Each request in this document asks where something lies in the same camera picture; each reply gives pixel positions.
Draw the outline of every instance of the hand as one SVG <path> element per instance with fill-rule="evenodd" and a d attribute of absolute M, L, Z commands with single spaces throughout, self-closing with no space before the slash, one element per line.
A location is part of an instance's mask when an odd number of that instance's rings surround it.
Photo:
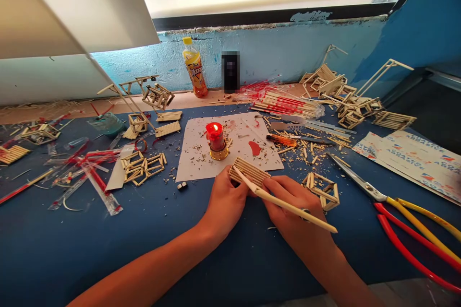
<path fill-rule="evenodd" d="M 245 207 L 246 196 L 250 192 L 245 183 L 237 188 L 232 185 L 230 169 L 231 166 L 228 165 L 216 176 L 208 208 L 199 223 L 205 229 L 211 230 L 219 243 L 237 224 Z"/>
<path fill-rule="evenodd" d="M 308 209 L 313 216 L 326 221 L 320 199 L 288 176 L 267 178 L 263 185 L 266 191 L 271 191 L 277 198 L 300 209 Z M 338 252 L 327 230 L 306 222 L 269 201 L 263 202 L 271 221 L 309 269 Z"/>

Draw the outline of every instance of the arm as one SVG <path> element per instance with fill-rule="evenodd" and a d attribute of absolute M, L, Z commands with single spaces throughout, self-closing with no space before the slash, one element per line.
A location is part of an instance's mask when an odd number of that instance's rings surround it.
<path fill-rule="evenodd" d="M 218 247 L 239 220 L 248 188 L 234 188 L 229 169 L 216 177 L 206 213 L 195 227 L 113 272 L 69 306 L 151 306 L 159 300 Z"/>
<path fill-rule="evenodd" d="M 326 221 L 320 199 L 287 176 L 263 181 L 266 190 L 300 209 Z M 331 295 L 339 307 L 384 307 L 349 265 L 331 234 L 300 217 L 264 201 L 271 221 L 311 274 Z"/>

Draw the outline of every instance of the window frame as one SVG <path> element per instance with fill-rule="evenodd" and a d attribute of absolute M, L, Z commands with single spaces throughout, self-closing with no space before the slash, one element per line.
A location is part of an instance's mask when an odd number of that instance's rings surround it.
<path fill-rule="evenodd" d="M 183 17 L 153 18 L 152 20 L 158 32 L 185 30 L 198 27 L 290 23 L 291 18 L 297 13 L 307 12 L 330 12 L 331 14 L 326 19 L 328 21 L 340 19 L 347 20 L 364 17 L 375 17 L 380 15 L 390 16 L 400 7 L 402 7 L 405 1 L 406 0 L 398 0 L 397 2 L 273 11 L 203 14 Z"/>

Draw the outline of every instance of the blue wall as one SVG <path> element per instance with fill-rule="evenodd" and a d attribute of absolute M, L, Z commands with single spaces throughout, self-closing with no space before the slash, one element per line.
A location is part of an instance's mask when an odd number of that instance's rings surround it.
<path fill-rule="evenodd" d="M 191 90 L 192 85 L 182 59 L 182 37 L 197 40 L 208 87 L 221 86 L 221 52 L 240 52 L 241 83 L 277 78 L 298 80 L 304 73 L 315 71 L 329 44 L 347 51 L 333 51 L 328 65 L 352 77 L 362 59 L 378 43 L 384 22 L 380 18 L 347 23 L 298 22 L 273 28 L 208 31 L 204 33 L 159 33 L 162 43 L 93 56 L 116 82 L 134 77 L 158 74 L 168 89 Z"/>
<path fill-rule="evenodd" d="M 379 43 L 360 64 L 354 83 L 362 85 L 389 58 L 414 68 L 460 59 L 460 17 L 461 0 L 407 0 L 386 21 Z M 385 95 L 408 74 L 393 68 L 367 95 Z"/>
<path fill-rule="evenodd" d="M 328 13 L 321 14 L 328 19 Z M 321 20 L 258 29 L 166 32 L 159 33 L 159 45 L 93 55 L 117 83 L 159 74 L 161 84 L 175 91 L 192 88 L 182 60 L 183 36 L 196 39 L 208 87 L 221 85 L 221 51 L 240 51 L 242 83 L 271 78 L 295 81 L 318 68 L 328 45 L 334 44 L 349 55 L 333 51 L 328 65 L 346 74 L 349 84 L 360 86 L 389 58 L 418 67 L 457 57 L 460 14 L 460 0 L 408 0 L 386 22 L 380 18 L 343 23 Z M 305 19 L 305 14 L 293 17 L 294 21 Z M 395 67 L 368 95 L 385 95 L 408 73 Z"/>

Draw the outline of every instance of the bottle label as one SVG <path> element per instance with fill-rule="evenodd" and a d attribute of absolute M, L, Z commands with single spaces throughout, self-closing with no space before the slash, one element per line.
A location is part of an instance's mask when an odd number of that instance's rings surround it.
<path fill-rule="evenodd" d="M 195 63 L 187 64 L 187 71 L 192 85 L 201 90 L 203 88 L 202 59 L 199 57 Z"/>

